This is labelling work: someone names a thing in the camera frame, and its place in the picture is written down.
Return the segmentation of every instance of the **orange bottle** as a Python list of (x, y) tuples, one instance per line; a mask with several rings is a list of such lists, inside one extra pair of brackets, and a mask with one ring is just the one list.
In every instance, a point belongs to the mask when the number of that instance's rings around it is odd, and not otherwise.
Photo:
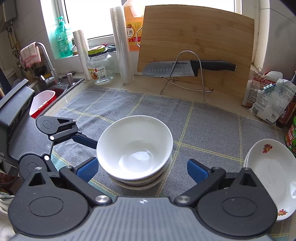
[[(130, 51), (140, 50), (140, 47), (136, 44), (136, 34), (143, 25), (145, 10), (145, 7), (140, 2), (141, 0), (127, 0), (123, 5)], [(141, 43), (141, 34), (142, 31), (140, 30), (138, 33), (138, 44)]]

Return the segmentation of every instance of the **blue gripper pad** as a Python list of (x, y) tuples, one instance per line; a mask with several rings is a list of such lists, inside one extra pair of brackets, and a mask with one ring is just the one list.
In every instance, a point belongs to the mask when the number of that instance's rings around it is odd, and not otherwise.
[(205, 169), (201, 168), (191, 160), (187, 162), (187, 172), (196, 183), (201, 182), (209, 176), (209, 173)]
[(97, 158), (93, 159), (85, 166), (77, 170), (76, 175), (87, 183), (97, 174), (99, 170), (99, 161)]

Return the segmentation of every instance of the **knife handle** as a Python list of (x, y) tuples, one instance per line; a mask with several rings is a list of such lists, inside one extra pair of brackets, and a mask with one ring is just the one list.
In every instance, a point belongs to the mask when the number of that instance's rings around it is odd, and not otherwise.
[[(230, 62), (222, 60), (201, 60), (202, 68), (208, 70), (231, 70), (235, 71), (236, 65)], [(200, 68), (200, 62), (198, 60), (190, 60), (190, 64), (195, 76), (197, 76), (197, 70)]]

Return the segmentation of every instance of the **barcode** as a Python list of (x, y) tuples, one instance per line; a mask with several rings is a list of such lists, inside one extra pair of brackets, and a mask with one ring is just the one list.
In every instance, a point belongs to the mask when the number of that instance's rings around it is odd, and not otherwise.
[(259, 110), (257, 110), (257, 109), (255, 108), (255, 106), (254, 106), (253, 109), (252, 109), (252, 112), (253, 112), (255, 115), (257, 115), (258, 111), (259, 111)]

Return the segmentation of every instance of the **wooden cutting board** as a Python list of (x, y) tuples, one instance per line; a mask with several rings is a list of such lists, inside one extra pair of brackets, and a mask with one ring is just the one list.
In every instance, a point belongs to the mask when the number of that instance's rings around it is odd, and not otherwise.
[[(236, 71), (203, 70), (205, 86), (243, 98), (254, 41), (254, 19), (224, 10), (188, 6), (156, 5), (145, 8), (138, 72), (157, 61), (175, 61), (183, 50), (194, 51), (201, 60), (224, 60)], [(179, 60), (196, 59), (184, 53)], [(178, 77), (201, 84), (197, 77)]]

